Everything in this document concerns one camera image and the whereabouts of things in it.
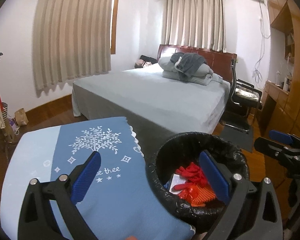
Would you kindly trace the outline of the wooden wardrobe desk unit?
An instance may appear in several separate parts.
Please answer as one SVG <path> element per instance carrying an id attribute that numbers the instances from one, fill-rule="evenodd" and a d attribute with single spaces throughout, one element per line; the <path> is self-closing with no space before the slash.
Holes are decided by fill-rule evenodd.
<path id="1" fill-rule="evenodd" d="M 257 116 L 260 132 L 300 136 L 300 8 L 295 0 L 266 0 L 266 5 L 270 63 Z"/>

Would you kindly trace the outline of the beige left window curtain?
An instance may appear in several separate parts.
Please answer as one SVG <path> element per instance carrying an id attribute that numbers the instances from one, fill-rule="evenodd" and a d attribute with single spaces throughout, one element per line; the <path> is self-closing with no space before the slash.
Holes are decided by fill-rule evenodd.
<path id="1" fill-rule="evenodd" d="M 33 25 L 37 90 L 111 70 L 112 0 L 38 0 Z"/>

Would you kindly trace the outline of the blue patterned tablecloth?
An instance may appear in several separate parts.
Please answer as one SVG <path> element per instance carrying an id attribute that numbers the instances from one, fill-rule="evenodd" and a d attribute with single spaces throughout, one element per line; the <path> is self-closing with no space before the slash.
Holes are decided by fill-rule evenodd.
<path id="1" fill-rule="evenodd" d="M 191 239 L 145 166 L 124 117 L 25 133 L 6 171 L 1 227 L 11 239 Z"/>

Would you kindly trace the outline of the black office chair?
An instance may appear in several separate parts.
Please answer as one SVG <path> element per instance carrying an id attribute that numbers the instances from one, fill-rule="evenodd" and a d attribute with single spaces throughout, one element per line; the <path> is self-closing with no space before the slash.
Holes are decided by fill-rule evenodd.
<path id="1" fill-rule="evenodd" d="M 262 92 L 254 85 L 237 78 L 235 60 L 231 61 L 231 72 L 230 94 L 219 123 L 237 131 L 249 133 L 251 125 L 248 117 L 252 109 L 262 109 Z"/>

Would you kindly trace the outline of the beige right window curtain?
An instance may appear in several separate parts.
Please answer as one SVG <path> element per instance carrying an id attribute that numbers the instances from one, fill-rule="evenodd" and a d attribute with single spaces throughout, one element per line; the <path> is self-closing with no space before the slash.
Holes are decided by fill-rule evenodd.
<path id="1" fill-rule="evenodd" d="M 224 0 L 165 0 L 161 43 L 225 53 Z"/>

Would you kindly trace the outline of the beige window curtain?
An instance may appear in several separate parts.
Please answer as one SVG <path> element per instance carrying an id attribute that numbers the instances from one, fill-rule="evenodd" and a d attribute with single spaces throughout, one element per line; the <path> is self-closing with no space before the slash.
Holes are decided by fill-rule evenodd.
<path id="1" fill-rule="evenodd" d="M 165 0 L 161 43 L 225 53 L 224 0 Z"/>
<path id="2" fill-rule="evenodd" d="M 37 90 L 111 70 L 112 0 L 38 0 L 33 25 Z"/>

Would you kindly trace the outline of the orange foam net sleeve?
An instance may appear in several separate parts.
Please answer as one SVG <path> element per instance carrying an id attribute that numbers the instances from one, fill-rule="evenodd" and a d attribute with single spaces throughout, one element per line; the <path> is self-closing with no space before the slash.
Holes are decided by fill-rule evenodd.
<path id="1" fill-rule="evenodd" d="M 187 201 L 194 207 L 204 207 L 206 203 L 217 198 L 210 187 L 201 188 L 196 185 L 191 185 L 188 188 L 183 189 L 178 196 L 180 199 Z"/>

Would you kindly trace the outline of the grey bed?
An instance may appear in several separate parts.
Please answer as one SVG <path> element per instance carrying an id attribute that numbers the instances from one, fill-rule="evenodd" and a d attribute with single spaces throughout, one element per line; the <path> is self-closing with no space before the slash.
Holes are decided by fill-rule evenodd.
<path id="1" fill-rule="evenodd" d="M 211 134 L 225 110 L 230 83 L 218 75 L 204 85 L 199 78 L 184 83 L 162 74 L 154 64 L 75 80 L 74 115 L 89 120 L 126 117 L 145 155 L 178 133 Z"/>

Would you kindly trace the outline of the red knit glove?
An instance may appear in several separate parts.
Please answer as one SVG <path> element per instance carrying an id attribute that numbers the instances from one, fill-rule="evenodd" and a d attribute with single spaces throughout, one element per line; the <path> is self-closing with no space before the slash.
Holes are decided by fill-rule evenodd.
<path id="1" fill-rule="evenodd" d="M 210 184 L 202 169 L 193 162 L 191 162 L 186 168 L 182 166 L 179 167 L 176 169 L 175 174 L 184 178 L 185 182 L 175 184 L 172 187 L 174 191 L 189 190 L 194 186 L 200 187 L 201 189 L 210 187 Z"/>

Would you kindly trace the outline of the dark floor mat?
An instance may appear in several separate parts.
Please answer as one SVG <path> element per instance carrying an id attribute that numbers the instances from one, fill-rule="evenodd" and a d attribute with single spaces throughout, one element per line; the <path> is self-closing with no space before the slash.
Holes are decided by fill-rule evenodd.
<path id="1" fill-rule="evenodd" d="M 219 137 L 250 153 L 253 151 L 254 134 L 252 128 L 249 129 L 249 132 L 242 132 L 232 127 L 225 126 Z"/>

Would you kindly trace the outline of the folded grey blanket stack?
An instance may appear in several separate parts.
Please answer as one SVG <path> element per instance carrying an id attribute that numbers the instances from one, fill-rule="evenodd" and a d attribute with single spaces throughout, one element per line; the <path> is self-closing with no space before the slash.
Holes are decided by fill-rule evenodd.
<path id="1" fill-rule="evenodd" d="M 184 83 L 197 83 L 207 86 L 211 82 L 222 84 L 223 78 L 214 73 L 207 64 L 205 57 L 196 53 L 174 53 L 172 56 L 161 57 L 158 61 L 163 69 L 162 76 Z"/>

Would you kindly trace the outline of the brown paper bag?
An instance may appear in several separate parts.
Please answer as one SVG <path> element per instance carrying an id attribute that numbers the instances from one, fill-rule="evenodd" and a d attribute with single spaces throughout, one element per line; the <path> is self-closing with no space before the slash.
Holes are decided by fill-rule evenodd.
<path id="1" fill-rule="evenodd" d="M 29 122 L 24 108 L 17 110 L 14 118 L 18 126 L 26 126 Z"/>

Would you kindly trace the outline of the black bin with liner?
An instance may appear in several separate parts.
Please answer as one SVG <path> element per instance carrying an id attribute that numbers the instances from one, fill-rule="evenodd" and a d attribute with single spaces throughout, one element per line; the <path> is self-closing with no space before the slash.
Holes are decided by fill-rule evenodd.
<path id="1" fill-rule="evenodd" d="M 204 150 L 208 150 L 215 161 L 224 164 L 232 173 L 250 179 L 247 159 L 240 148 L 216 135 L 201 132 L 179 133 L 169 138 L 149 158 L 146 166 L 148 182 L 159 202 L 174 217 L 194 226 L 197 232 L 211 228 L 222 213 L 224 204 L 213 200 L 205 207 L 192 207 L 165 189 L 164 184 L 177 168 L 187 167 L 191 162 L 198 164 L 199 155 Z"/>

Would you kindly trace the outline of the white medicine box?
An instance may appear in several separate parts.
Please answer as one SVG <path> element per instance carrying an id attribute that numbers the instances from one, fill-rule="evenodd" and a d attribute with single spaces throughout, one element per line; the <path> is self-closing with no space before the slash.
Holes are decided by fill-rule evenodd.
<path id="1" fill-rule="evenodd" d="M 181 190 L 176 190 L 174 187 L 176 185 L 183 185 L 186 183 L 186 179 L 178 174 L 173 174 L 171 179 L 170 179 L 170 185 L 168 187 L 170 193 L 172 194 L 179 194 Z"/>

